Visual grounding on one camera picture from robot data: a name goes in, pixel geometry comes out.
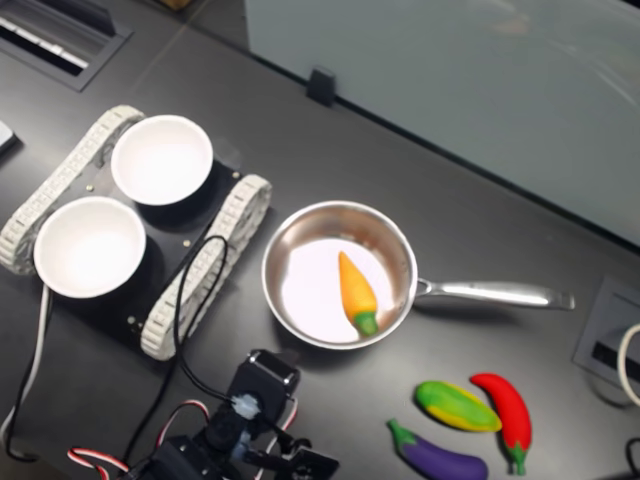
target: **pan rim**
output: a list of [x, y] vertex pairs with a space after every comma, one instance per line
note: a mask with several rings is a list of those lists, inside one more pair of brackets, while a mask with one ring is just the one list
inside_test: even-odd
[[[398, 242], [400, 242], [404, 247], [404, 250], [407, 252], [408, 266], [409, 266], [409, 289], [406, 295], [406, 303], [404, 304], [402, 309], [399, 311], [393, 323], [391, 323], [391, 325], [389, 325], [383, 332], [373, 337], [362, 338], [357, 342], [348, 343], [348, 344], [337, 344], [337, 343], [330, 343], [322, 340], [317, 340], [305, 334], [302, 331], [294, 329], [289, 324], [289, 321], [282, 318], [282, 315], [280, 314], [279, 309], [276, 308], [273, 300], [271, 299], [271, 295], [269, 294], [269, 291], [267, 289], [267, 260], [270, 256], [273, 246], [275, 245], [276, 240], [282, 235], [283, 232], [287, 231], [300, 217], [314, 210], [320, 210], [320, 209], [331, 208], [331, 207], [345, 207], [345, 208], [351, 208], [354, 210], [360, 210], [380, 219], [385, 224], [385, 226], [389, 228], [391, 232], [397, 237]], [[267, 244], [267, 248], [262, 257], [261, 276], [262, 276], [262, 290], [264, 292], [264, 296], [267, 300], [267, 303], [269, 305], [269, 308], [272, 314], [276, 317], [276, 319], [280, 322], [280, 324], [284, 326], [290, 333], [295, 335], [297, 338], [305, 341], [306, 343], [309, 343], [316, 347], [325, 348], [328, 350], [356, 350], [358, 348], [364, 348], [364, 347], [368, 347], [369, 345], [373, 345], [374, 343], [377, 343], [383, 340], [384, 338], [388, 337], [404, 321], [407, 314], [409, 313], [409, 310], [411, 310], [411, 307], [413, 306], [413, 301], [416, 296], [416, 291], [418, 286], [418, 264], [416, 262], [415, 254], [413, 253], [413, 249], [411, 248], [411, 244], [405, 237], [404, 233], [402, 233], [402, 230], [400, 230], [400, 228], [395, 224], [395, 222], [393, 222], [385, 214], [383, 214], [379, 210], [376, 210], [375, 208], [369, 207], [362, 203], [352, 202], [348, 200], [329, 200], [329, 201], [319, 202], [319, 203], [315, 203], [307, 207], [304, 207], [294, 212], [293, 214], [291, 214], [289, 217], [285, 219], [284, 222], [282, 222], [282, 224], [276, 229], [271, 239], [269, 240], [269, 243]]]

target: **toy eggplant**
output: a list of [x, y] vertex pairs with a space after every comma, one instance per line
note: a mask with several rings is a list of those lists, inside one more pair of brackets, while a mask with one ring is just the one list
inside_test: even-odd
[[366, 337], [373, 335], [378, 331], [376, 322], [378, 302], [373, 289], [344, 252], [340, 252], [338, 260], [344, 313], [362, 335]]
[[478, 457], [436, 447], [390, 420], [396, 450], [409, 465], [430, 480], [487, 480], [489, 469]]
[[518, 391], [507, 380], [495, 373], [479, 373], [471, 383], [485, 390], [496, 404], [504, 424], [502, 439], [516, 464], [516, 473], [524, 475], [524, 460], [531, 446], [531, 418]]
[[447, 382], [424, 382], [416, 388], [416, 401], [447, 425], [470, 432], [497, 432], [502, 422], [478, 397]]

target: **table surface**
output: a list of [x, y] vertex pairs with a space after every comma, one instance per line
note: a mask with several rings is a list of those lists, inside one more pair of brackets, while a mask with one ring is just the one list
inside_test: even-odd
[[[623, 396], [592, 382], [571, 357], [603, 277], [640, 288], [637, 256], [349, 110], [307, 100], [299, 85], [158, 9], [117, 0], [112, 11], [135, 34], [82, 93], [0, 55], [0, 112], [24, 141], [0, 159], [0, 222], [108, 108], [125, 103], [147, 114], [188, 116], [233, 166], [274, 185], [270, 213], [188, 349], [210, 384], [225, 388], [253, 348], [292, 348], [303, 371], [292, 432], [341, 460], [336, 478], [418, 478], [392, 453], [385, 427], [391, 417], [445, 448], [484, 458], [491, 478], [507, 478], [493, 435], [449, 430], [410, 400], [421, 381], [476, 391], [469, 376], [494, 371], [519, 388], [531, 411], [529, 478], [627, 478], [623, 446], [638, 433], [640, 410], [603, 402], [595, 391]], [[270, 314], [260, 262], [280, 222], [328, 199], [363, 202], [393, 218], [428, 279], [538, 283], [573, 291], [578, 307], [424, 305], [371, 348], [307, 347]], [[0, 270], [2, 412], [33, 347], [39, 295], [36, 279]], [[161, 377], [142, 356], [56, 312], [18, 437], [73, 478], [94, 478], [66, 459], [66, 449], [121, 454]], [[173, 406], [194, 396], [202, 398], [185, 378], [175, 380], [137, 458]]]

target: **toy red pepper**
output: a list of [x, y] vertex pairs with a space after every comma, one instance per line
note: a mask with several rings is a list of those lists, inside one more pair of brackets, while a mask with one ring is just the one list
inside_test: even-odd
[[474, 375], [471, 383], [485, 390], [495, 403], [504, 443], [516, 463], [517, 474], [524, 475], [524, 459], [531, 446], [531, 419], [524, 400], [513, 385], [495, 373]]

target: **toy carrot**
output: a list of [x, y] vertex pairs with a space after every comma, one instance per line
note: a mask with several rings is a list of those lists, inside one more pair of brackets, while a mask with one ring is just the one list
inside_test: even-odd
[[344, 252], [340, 252], [339, 262], [344, 313], [362, 335], [373, 335], [378, 331], [376, 322], [378, 302], [373, 289]]
[[518, 391], [495, 373], [479, 373], [471, 383], [485, 390], [496, 404], [502, 420], [502, 438], [516, 463], [516, 473], [525, 474], [524, 459], [531, 446], [531, 418]]

